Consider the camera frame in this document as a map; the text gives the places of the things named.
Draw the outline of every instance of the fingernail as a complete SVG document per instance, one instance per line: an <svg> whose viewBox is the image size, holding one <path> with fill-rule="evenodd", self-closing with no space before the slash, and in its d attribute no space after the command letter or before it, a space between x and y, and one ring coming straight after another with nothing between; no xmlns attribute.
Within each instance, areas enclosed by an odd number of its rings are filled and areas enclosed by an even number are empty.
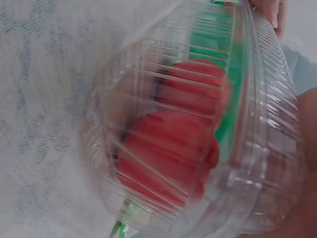
<svg viewBox="0 0 317 238"><path fill-rule="evenodd" d="M274 28L277 28L278 27L278 23L277 23L277 17L274 17L273 20L272 20L272 25Z"/></svg>

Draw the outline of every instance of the hand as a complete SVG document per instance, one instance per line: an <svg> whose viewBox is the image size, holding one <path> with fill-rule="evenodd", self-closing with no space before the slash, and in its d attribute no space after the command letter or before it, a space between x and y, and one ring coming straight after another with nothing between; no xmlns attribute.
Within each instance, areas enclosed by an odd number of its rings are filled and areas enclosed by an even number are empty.
<svg viewBox="0 0 317 238"><path fill-rule="evenodd" d="M284 224L263 235L240 238L312 238L317 234L317 89L297 97L299 123L309 172L304 181L303 196L293 207Z"/></svg>
<svg viewBox="0 0 317 238"><path fill-rule="evenodd" d="M272 23L278 38L285 31L288 0L249 0L250 5Z"/></svg>

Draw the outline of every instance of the clear plastic container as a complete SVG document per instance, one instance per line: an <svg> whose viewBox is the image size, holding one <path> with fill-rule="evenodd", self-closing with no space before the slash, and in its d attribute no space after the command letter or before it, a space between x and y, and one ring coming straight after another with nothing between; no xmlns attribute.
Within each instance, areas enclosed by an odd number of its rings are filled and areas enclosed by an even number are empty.
<svg viewBox="0 0 317 238"><path fill-rule="evenodd" d="M85 146L105 206L153 237L274 229L305 174L295 95L248 1L180 5L95 78Z"/></svg>

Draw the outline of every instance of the red strawberry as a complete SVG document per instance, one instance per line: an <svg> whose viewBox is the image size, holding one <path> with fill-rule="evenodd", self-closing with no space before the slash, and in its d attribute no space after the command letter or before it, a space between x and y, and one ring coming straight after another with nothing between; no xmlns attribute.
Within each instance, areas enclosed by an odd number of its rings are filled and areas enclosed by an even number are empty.
<svg viewBox="0 0 317 238"><path fill-rule="evenodd" d="M215 63L193 59L174 67L167 75L188 82L164 79L158 94L160 102L207 116L223 113L230 89L222 70Z"/></svg>
<svg viewBox="0 0 317 238"><path fill-rule="evenodd" d="M117 164L121 183L168 208L183 207L195 185L193 198L201 199L207 175L219 157L205 121L172 110L140 117L124 146ZM197 174L207 147L210 150Z"/></svg>

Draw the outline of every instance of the white fabric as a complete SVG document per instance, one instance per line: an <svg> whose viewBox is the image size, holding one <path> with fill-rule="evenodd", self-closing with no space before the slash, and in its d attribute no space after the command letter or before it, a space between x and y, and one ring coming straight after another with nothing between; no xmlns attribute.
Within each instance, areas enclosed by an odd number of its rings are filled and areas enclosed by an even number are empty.
<svg viewBox="0 0 317 238"><path fill-rule="evenodd" d="M178 1L0 1L1 238L109 235L80 148L91 82Z"/></svg>
<svg viewBox="0 0 317 238"><path fill-rule="evenodd" d="M289 0L289 14L282 43L317 62L316 0Z"/></svg>

